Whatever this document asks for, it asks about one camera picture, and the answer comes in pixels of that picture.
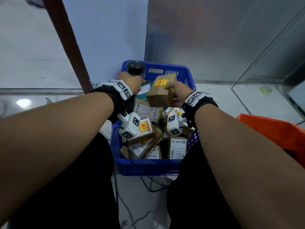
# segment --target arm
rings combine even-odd
[[[120,79],[133,93],[144,81]],[[113,108],[106,93],[93,92],[0,120],[0,225],[81,154]]]
[[[182,105],[191,90],[176,82]],[[200,142],[223,196],[245,228],[303,228],[305,170],[279,146],[212,104],[195,113]]]

